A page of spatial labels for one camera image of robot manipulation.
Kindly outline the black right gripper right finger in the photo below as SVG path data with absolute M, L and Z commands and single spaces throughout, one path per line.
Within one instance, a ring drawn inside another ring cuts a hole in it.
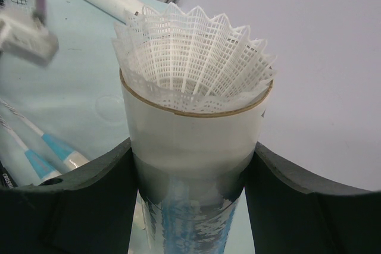
M 256 253 L 380 253 L 380 192 L 312 173 L 257 143 L 246 201 Z

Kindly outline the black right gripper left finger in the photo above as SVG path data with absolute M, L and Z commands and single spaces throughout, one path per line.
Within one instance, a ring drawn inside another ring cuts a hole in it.
M 127 253 L 137 195 L 131 142 L 38 186 L 1 188 L 2 253 Z

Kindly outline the white shuttlecock tube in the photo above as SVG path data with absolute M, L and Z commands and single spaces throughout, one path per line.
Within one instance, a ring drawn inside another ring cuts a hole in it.
M 149 253 L 223 253 L 271 89 L 245 108 L 192 114 L 121 88 Z

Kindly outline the white shuttlecock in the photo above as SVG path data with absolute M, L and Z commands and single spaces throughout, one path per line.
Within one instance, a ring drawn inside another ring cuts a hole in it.
M 267 41 L 250 38 L 249 26 L 232 27 L 225 14 L 201 7 L 163 12 L 145 6 L 114 26 L 113 47 L 127 86 L 160 106 L 219 113 L 255 102 L 276 72 Z

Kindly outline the clear plastic tube lid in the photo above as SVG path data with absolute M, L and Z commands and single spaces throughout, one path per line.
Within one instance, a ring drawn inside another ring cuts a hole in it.
M 124 100 L 119 95 L 102 95 L 95 100 L 95 112 L 112 126 L 126 125 Z

